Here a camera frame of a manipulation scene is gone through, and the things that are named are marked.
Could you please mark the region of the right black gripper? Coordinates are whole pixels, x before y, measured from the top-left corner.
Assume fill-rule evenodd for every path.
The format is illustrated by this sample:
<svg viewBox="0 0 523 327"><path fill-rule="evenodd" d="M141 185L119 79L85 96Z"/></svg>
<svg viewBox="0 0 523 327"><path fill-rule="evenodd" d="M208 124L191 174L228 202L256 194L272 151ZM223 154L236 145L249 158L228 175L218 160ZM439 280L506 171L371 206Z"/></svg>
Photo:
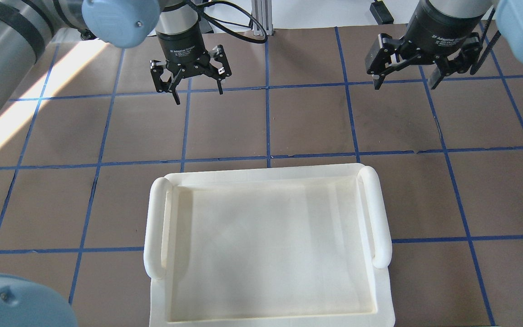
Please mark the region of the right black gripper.
<svg viewBox="0 0 523 327"><path fill-rule="evenodd" d="M372 75L375 90L380 90L385 77L411 65L432 65L437 67L429 77L429 88L436 89L445 77L454 73L466 73L477 63L482 50L478 33L457 42L455 49L440 50L433 45L426 50L406 39L393 39L380 33L365 57L365 70Z"/></svg>

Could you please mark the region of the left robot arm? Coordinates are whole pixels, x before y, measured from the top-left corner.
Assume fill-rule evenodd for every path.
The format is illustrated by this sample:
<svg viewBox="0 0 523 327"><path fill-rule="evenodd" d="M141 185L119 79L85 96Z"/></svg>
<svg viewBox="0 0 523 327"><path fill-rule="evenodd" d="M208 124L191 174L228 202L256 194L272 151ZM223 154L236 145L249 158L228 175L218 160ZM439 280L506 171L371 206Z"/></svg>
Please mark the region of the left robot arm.
<svg viewBox="0 0 523 327"><path fill-rule="evenodd" d="M154 31L165 60L151 61L152 80L176 100L183 79L204 75L221 84L231 68L221 45L205 47L199 21L211 18L202 9L190 0L0 0L0 110L62 28L121 49Z"/></svg>

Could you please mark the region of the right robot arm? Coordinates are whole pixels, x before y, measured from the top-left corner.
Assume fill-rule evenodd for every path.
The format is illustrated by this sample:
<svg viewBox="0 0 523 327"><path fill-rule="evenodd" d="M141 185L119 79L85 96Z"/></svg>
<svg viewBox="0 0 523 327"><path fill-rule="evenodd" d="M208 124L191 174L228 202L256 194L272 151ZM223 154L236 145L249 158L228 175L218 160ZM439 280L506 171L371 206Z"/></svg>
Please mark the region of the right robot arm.
<svg viewBox="0 0 523 327"><path fill-rule="evenodd" d="M523 0L420 0L405 35L393 39L379 34L366 56L374 88L380 89L388 75L411 65L436 66L427 81L430 89L455 73L477 73L488 50L485 35L474 29L489 9L498 31L488 47L504 37L523 63Z"/></svg>

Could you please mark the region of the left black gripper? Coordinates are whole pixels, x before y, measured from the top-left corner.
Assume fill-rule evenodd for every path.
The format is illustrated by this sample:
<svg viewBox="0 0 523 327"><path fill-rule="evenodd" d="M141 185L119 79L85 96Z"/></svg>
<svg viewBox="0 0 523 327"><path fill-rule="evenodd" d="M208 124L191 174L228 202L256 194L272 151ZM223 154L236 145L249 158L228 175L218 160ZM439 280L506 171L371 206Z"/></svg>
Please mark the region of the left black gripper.
<svg viewBox="0 0 523 327"><path fill-rule="evenodd" d="M180 62L150 60L150 72L154 87L158 93L170 93L176 105L181 104L180 96L176 91L177 85L183 79L195 76L207 76L217 83L218 93L223 94L223 83L227 77L232 76L232 70L228 62L227 54L222 44L218 44L211 50L189 53Z"/></svg>

